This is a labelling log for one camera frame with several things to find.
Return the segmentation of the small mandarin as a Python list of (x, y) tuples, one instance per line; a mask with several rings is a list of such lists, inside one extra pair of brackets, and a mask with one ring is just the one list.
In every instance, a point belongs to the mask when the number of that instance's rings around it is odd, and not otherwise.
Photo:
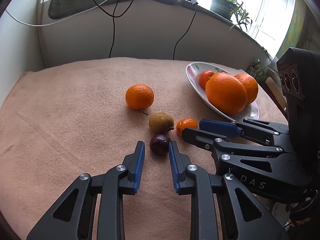
[(206, 89), (206, 83), (215, 74), (212, 70), (205, 70), (199, 75), (199, 84), (203, 89)]
[(197, 121), (193, 118), (186, 118), (186, 119), (182, 119), (180, 121), (177, 122), (176, 124), (176, 132), (179, 136), (182, 135), (182, 131), (185, 128), (195, 128), (197, 129), (198, 124)]

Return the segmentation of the dark plum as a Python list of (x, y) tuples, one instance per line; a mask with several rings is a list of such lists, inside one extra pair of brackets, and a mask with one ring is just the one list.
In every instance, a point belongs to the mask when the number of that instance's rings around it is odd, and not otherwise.
[(165, 134), (154, 135), (149, 142), (150, 150), (157, 155), (166, 155), (169, 152), (171, 139)]

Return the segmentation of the large smooth orange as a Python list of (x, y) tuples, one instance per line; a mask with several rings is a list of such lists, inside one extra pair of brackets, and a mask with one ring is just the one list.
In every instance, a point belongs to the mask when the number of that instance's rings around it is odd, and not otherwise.
[(247, 103), (247, 92), (242, 83), (227, 73), (216, 73), (206, 83), (208, 101), (225, 115), (240, 113)]

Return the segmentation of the large rough orange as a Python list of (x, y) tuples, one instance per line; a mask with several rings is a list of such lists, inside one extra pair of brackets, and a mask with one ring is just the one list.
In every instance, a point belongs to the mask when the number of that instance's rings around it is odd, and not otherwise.
[(258, 83), (249, 74), (242, 73), (234, 76), (237, 78), (244, 86), (247, 92), (247, 102), (246, 105), (250, 105), (258, 96)]

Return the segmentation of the brown longan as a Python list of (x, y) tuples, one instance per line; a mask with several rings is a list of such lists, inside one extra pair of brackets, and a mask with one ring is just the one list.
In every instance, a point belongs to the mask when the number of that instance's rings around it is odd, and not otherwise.
[(174, 120), (167, 113), (157, 112), (150, 116), (149, 128), (153, 133), (168, 133), (174, 129)]

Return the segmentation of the small top mandarin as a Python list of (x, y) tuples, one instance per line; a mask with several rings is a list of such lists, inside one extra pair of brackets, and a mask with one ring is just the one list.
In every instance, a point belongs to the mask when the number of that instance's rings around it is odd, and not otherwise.
[(206, 83), (215, 74), (212, 70), (205, 70), (199, 75), (199, 84), (203, 89), (206, 89)]

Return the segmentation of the mandarin with stem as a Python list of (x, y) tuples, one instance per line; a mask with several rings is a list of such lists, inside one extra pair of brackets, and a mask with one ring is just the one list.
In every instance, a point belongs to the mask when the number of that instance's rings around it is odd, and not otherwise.
[(139, 111), (153, 104), (154, 93), (149, 86), (136, 84), (126, 91), (125, 100), (130, 109)]

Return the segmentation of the cardboard box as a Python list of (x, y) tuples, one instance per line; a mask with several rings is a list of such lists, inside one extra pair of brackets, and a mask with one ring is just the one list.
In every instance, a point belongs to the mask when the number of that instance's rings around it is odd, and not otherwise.
[(284, 99), (282, 92), (279, 90), (273, 79), (268, 77), (265, 80), (264, 85), (266, 86), (267, 91), (270, 93), (271, 98), (274, 99), (275, 103), (277, 103), (277, 105), (282, 109), (285, 109), (287, 107), (286, 100)]

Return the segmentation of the green snack bag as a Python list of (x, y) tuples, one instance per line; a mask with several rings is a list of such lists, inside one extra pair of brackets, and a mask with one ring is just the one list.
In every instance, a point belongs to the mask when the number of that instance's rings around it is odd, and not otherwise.
[(263, 82), (266, 79), (265, 71), (259, 59), (253, 60), (246, 72), (257, 82)]

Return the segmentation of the floral white plate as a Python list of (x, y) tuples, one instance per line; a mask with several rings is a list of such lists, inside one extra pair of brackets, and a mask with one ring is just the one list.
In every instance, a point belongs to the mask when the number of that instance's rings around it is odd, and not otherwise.
[(227, 70), (227, 67), (223, 65), (206, 63), (206, 62), (192, 62), (188, 64), (185, 68), (185, 74), (187, 76), (188, 81), (192, 85), (195, 92), (198, 96), (204, 101), (204, 103), (216, 114), (225, 118), (230, 122), (242, 121), (243, 119), (254, 119), (258, 120), (260, 117), (259, 107), (256, 101), (253, 101), (250, 105), (246, 106), (244, 110), (242, 110), (237, 115), (229, 116), (222, 113), (215, 106), (213, 106), (207, 99), (205, 90), (200, 86), (199, 77), (202, 72), (205, 70), (211, 70), (216, 73), (231, 73)]

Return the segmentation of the potted spider plant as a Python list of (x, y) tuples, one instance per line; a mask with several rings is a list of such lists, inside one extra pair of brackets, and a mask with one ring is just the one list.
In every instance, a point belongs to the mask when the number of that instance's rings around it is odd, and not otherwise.
[(214, 9), (214, 13), (227, 20), (230, 20), (233, 15), (235, 16), (236, 24), (232, 24), (228, 31), (234, 27), (239, 28), (241, 32), (240, 41), (244, 35), (242, 27), (246, 29), (246, 32), (248, 32), (248, 26), (251, 26), (253, 23), (243, 5), (244, 3), (239, 3), (238, 0), (212, 0), (212, 8)]

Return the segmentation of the wall map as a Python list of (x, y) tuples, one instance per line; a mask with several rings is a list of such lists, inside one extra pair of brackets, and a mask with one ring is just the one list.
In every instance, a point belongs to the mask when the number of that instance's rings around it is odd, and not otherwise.
[(306, 3), (303, 0), (296, 0), (292, 19), (285, 35), (285, 38), (276, 54), (280, 59), (290, 47), (297, 47), (304, 29), (306, 17)]

